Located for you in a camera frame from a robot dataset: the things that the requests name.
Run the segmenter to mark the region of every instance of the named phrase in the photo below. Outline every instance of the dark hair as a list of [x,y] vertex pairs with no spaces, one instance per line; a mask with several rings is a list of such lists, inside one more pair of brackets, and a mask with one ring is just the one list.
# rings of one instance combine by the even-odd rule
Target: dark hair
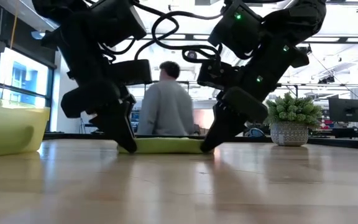
[[174,79],[177,79],[179,77],[180,67],[176,62],[163,62],[160,65],[160,69],[164,70],[167,75]]

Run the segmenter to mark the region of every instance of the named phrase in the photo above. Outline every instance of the potted plant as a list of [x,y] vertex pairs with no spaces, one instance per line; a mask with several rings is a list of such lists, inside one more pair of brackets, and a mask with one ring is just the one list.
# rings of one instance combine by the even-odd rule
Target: potted plant
[[321,107],[314,105],[312,98],[293,98],[286,93],[266,104],[270,135],[279,146],[302,146],[308,142],[308,128],[319,126]]

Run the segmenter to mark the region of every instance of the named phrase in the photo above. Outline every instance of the table surface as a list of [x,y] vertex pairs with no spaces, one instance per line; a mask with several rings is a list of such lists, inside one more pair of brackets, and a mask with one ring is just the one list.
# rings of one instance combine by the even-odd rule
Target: table surface
[[224,144],[213,155],[117,155],[57,140],[0,157],[0,223],[358,223],[358,150]]

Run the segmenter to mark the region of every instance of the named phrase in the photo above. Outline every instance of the green cloth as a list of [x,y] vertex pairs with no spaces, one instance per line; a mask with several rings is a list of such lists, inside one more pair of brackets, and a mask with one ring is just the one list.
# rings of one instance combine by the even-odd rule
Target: green cloth
[[[202,140],[188,138],[138,138],[136,154],[157,154],[157,153],[185,153],[201,154]],[[118,146],[119,153],[128,153],[123,147]]]

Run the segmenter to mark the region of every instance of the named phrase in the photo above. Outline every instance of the textured pot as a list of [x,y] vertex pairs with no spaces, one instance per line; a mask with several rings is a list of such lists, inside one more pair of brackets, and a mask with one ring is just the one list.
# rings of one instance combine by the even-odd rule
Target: textured pot
[[270,128],[272,141],[279,146],[302,146],[308,142],[308,127],[295,122],[277,122]]

